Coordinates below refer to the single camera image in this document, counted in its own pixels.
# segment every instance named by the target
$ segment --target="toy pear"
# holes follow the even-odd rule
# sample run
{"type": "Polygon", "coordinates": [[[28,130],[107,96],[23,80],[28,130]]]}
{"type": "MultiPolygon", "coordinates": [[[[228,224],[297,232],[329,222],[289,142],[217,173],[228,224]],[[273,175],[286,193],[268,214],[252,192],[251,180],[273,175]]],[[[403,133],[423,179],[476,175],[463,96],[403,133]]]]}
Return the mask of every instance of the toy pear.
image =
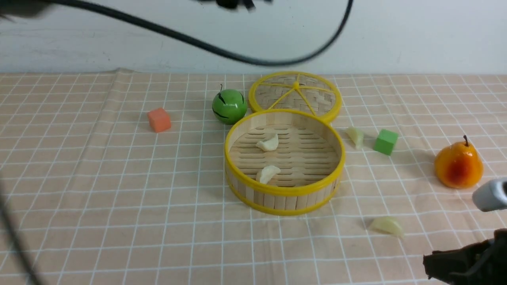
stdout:
{"type": "Polygon", "coordinates": [[[435,174],[449,188],[470,188],[481,180],[484,173],[479,153],[466,135],[463,138],[464,141],[443,148],[435,157],[435,174]]]}

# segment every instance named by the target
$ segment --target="table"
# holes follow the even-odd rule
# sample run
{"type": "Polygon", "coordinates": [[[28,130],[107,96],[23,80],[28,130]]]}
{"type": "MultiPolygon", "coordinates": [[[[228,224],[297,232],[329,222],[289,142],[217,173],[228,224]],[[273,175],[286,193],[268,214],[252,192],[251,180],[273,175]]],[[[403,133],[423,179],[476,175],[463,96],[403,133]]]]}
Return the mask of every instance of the table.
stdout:
{"type": "MultiPolygon", "coordinates": [[[[481,183],[507,175],[507,75],[323,76],[342,93],[341,188],[280,218],[225,186],[230,127],[211,111],[221,84],[246,94],[260,75],[0,74],[2,183],[47,284],[441,284],[423,254],[506,227],[507,211],[478,211],[474,189],[443,187],[432,161],[466,134],[481,183]],[[155,134],[146,112],[159,107],[172,128],[155,134]],[[400,134],[390,157],[371,149],[382,128],[400,134]],[[366,229],[385,215],[403,240],[366,229]]],[[[0,242],[0,283],[25,284],[9,250],[0,242]]]]}

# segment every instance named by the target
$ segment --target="bamboo steamer lid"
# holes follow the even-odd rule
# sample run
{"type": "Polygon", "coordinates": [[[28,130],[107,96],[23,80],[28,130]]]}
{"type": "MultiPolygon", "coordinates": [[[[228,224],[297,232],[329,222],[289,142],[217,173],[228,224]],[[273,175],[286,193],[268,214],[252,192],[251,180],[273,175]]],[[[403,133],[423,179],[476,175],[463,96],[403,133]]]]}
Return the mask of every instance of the bamboo steamer lid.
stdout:
{"type": "Polygon", "coordinates": [[[253,112],[267,109],[299,110],[331,123],[342,105],[340,91],[318,75],[280,72],[257,80],[248,94],[253,112]]]}

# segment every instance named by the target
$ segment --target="yellow rim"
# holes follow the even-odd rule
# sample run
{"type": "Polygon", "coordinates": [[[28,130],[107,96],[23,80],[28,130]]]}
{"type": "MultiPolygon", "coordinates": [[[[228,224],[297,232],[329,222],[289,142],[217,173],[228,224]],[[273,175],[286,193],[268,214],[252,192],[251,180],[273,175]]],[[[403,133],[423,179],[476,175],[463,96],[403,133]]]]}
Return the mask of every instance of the yellow rim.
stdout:
{"type": "MultiPolygon", "coordinates": [[[[304,75],[304,76],[308,76],[308,77],[312,77],[312,78],[318,79],[318,80],[326,83],[329,86],[330,91],[332,91],[336,95],[335,105],[331,108],[331,110],[329,112],[327,112],[326,114],[324,114],[322,116],[317,116],[317,117],[320,118],[321,120],[325,121],[326,123],[331,123],[338,116],[338,113],[340,112],[340,108],[342,107],[342,99],[341,99],[341,93],[340,93],[340,91],[338,90],[338,88],[336,88],[336,86],[334,84],[332,84],[327,79],[322,78],[322,77],[320,77],[318,75],[315,75],[315,74],[304,73],[304,72],[278,72],[278,73],[273,73],[273,74],[266,75],[266,76],[260,78],[259,80],[257,80],[252,85],[252,87],[250,88],[250,90],[248,92],[248,102],[250,104],[250,108],[252,109],[252,111],[254,113],[256,113],[256,112],[261,112],[261,111],[264,111],[264,110],[269,110],[269,109],[273,108],[276,104],[278,104],[288,94],[290,94],[290,93],[292,93],[294,91],[297,91],[299,93],[299,95],[302,97],[302,99],[304,100],[304,102],[310,108],[310,111],[312,112],[312,114],[315,116],[315,111],[310,106],[310,104],[309,104],[308,100],[306,99],[306,97],[301,93],[300,90],[297,90],[295,88],[290,89],[288,92],[286,92],[280,98],[278,98],[278,100],[276,100],[275,103],[272,104],[268,109],[263,109],[257,103],[257,100],[255,98],[255,92],[257,90],[257,87],[259,87],[259,85],[281,86],[281,87],[288,87],[288,88],[290,88],[291,86],[289,86],[289,85],[286,86],[284,84],[264,83],[264,81],[266,81],[267,79],[269,79],[271,77],[280,76],[280,75],[289,75],[289,74],[297,74],[297,78],[296,78],[295,83],[299,82],[299,76],[300,75],[304,75]]],[[[311,87],[311,86],[304,86],[304,87],[300,87],[300,88],[301,89],[317,89],[317,90],[322,90],[321,88],[311,87]]]]}
{"type": "Polygon", "coordinates": [[[315,204],[315,205],[313,205],[311,207],[300,209],[300,210],[278,210],[278,209],[266,208],[264,206],[255,204],[255,203],[253,203],[250,200],[247,200],[245,197],[241,196],[236,189],[234,189],[233,185],[229,181],[229,177],[226,176],[226,179],[227,179],[227,184],[229,184],[229,188],[231,188],[232,193],[234,193],[234,195],[236,197],[238,197],[238,199],[241,200],[241,202],[243,202],[246,205],[250,206],[252,209],[255,209],[257,211],[261,211],[261,212],[264,212],[264,213],[267,213],[267,214],[270,214],[270,215],[276,215],[276,216],[297,216],[297,215],[303,215],[303,214],[312,212],[314,210],[317,210],[318,208],[320,208],[320,207],[324,206],[326,203],[328,203],[329,200],[331,200],[331,198],[338,191],[338,188],[340,187],[340,184],[341,184],[341,181],[339,181],[336,184],[336,186],[333,189],[333,191],[331,192],[331,194],[329,194],[328,197],[326,197],[323,201],[321,201],[321,202],[319,202],[319,203],[317,203],[317,204],[315,204]]]}
{"type": "Polygon", "coordinates": [[[224,154],[225,154],[224,155],[225,161],[226,161],[229,169],[232,171],[232,174],[234,176],[236,176],[243,184],[245,184],[246,186],[251,187],[257,191],[266,193],[266,194],[281,195],[281,196],[301,196],[301,195],[307,195],[307,194],[313,193],[315,191],[318,191],[318,190],[322,189],[323,187],[331,184],[334,180],[336,180],[338,177],[340,177],[340,174],[343,171],[343,166],[345,164],[345,147],[343,145],[342,138],[328,123],[326,123],[325,121],[323,121],[319,117],[312,116],[312,115],[307,114],[305,112],[302,112],[299,110],[288,110],[288,109],[263,110],[260,112],[250,114],[250,115],[244,117],[243,119],[239,120],[236,124],[234,124],[232,126],[231,130],[229,130],[229,133],[227,134],[227,137],[225,139],[225,144],[224,144],[224,154]],[[338,139],[338,144],[340,145],[341,159],[340,159],[340,162],[338,163],[338,166],[335,168],[335,170],[333,170],[333,172],[331,172],[331,174],[329,174],[328,176],[326,176],[322,180],[319,180],[317,182],[314,182],[314,183],[308,184],[308,185],[304,185],[304,186],[278,187],[278,186],[273,186],[273,185],[262,184],[256,180],[248,177],[234,163],[232,163],[232,160],[231,160],[231,157],[230,157],[229,151],[228,151],[228,148],[229,148],[228,146],[230,143],[231,135],[234,132],[234,130],[239,125],[241,125],[243,122],[249,120],[250,118],[253,118],[258,115],[262,115],[262,114],[266,114],[266,113],[274,113],[274,112],[293,113],[293,114],[298,114],[298,115],[307,117],[312,120],[316,120],[319,123],[321,123],[322,125],[324,125],[326,128],[328,128],[328,130],[333,133],[333,135],[338,139]]]}

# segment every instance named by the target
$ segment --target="bamboo steamer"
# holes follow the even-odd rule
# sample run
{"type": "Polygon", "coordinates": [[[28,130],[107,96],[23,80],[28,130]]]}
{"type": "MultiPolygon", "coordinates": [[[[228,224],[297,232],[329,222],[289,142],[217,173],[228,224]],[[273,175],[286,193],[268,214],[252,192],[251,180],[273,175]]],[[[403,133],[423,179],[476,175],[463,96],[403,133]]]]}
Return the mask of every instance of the bamboo steamer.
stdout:
{"type": "Polygon", "coordinates": [[[299,110],[331,123],[342,106],[340,91],[323,77],[302,72],[280,72],[257,80],[248,101],[253,112],[299,110]]]}
{"type": "Polygon", "coordinates": [[[338,133],[324,120],[291,109],[253,113],[236,123],[225,141],[225,171],[232,192],[250,207],[273,215],[301,215],[336,193],[345,164],[338,133]],[[256,143],[276,132],[279,145],[264,152],[256,143]],[[268,184],[255,180],[267,165],[280,168],[268,184]]]}

